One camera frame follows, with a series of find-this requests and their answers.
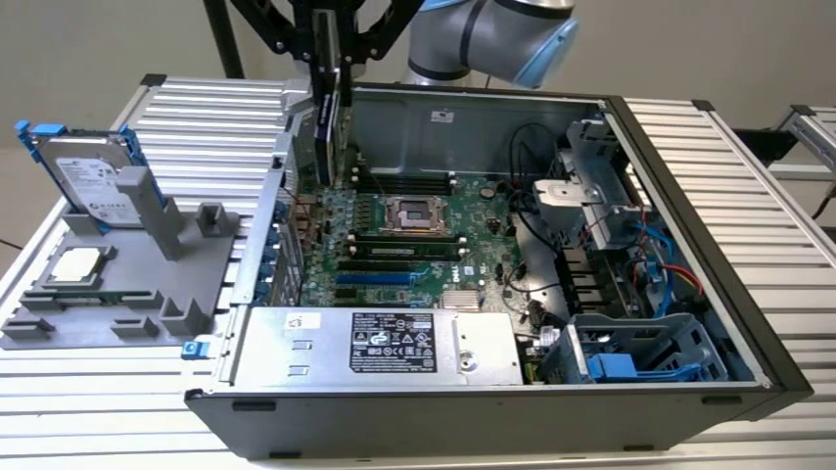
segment cpu socket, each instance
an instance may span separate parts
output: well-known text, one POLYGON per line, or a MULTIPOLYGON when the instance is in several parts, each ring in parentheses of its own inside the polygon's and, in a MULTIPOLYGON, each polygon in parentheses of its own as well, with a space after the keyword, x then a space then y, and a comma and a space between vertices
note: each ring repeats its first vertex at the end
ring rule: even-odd
POLYGON ((384 198, 385 226, 384 232, 404 235, 448 235, 449 229, 444 224, 444 207, 447 203, 437 197, 384 198))

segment sticker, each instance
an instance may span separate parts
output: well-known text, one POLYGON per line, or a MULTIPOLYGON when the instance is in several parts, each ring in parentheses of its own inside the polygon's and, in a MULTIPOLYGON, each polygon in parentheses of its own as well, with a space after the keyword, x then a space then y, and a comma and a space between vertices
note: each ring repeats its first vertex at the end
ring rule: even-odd
POLYGON ((116 189, 113 167, 99 159, 55 159, 88 213, 111 225, 141 225, 131 198, 116 189))
POLYGON ((452 111, 433 111, 429 115, 429 122, 443 122, 449 124, 453 122, 453 118, 456 117, 456 113, 452 111))
POLYGON ((299 311, 285 316, 287 330, 317 330, 323 324, 319 311, 299 311))
POLYGON ((373 255, 413 255, 416 250, 411 248, 372 248, 373 255))
POLYGON ((437 372, 432 313, 355 313, 349 367, 357 374, 437 372))

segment blue latch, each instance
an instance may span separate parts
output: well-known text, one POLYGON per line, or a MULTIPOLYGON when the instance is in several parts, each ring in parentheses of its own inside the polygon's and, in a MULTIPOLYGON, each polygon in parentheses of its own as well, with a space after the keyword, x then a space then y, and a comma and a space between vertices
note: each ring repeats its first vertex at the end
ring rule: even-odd
POLYGON ((67 126, 59 122, 44 122, 32 129, 33 135, 48 135, 51 137, 61 135, 67 132, 67 126))
POLYGON ((595 381, 629 381, 639 376, 629 354, 601 352, 589 357, 587 364, 595 381))
POLYGON ((209 343, 203 341, 187 341, 180 350, 183 360, 200 360, 209 358, 209 343))

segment warning label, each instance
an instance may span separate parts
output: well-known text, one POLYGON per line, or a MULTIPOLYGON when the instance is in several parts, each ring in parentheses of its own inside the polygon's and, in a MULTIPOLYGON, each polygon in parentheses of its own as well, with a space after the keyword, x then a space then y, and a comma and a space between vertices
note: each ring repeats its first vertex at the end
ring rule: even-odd
POLYGON ((355 313, 356 373, 437 372, 432 313, 355 313))
POLYGON ((64 178, 88 213, 113 225, 140 224, 140 215, 127 195, 116 189, 113 167, 99 159, 55 159, 64 178))

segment power supply label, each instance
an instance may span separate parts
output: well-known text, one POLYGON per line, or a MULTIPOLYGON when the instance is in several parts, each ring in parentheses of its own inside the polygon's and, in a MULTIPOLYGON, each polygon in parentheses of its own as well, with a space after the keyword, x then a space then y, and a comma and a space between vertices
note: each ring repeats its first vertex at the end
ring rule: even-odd
POLYGON ((353 314, 349 366, 360 374, 437 372, 432 313, 353 314))

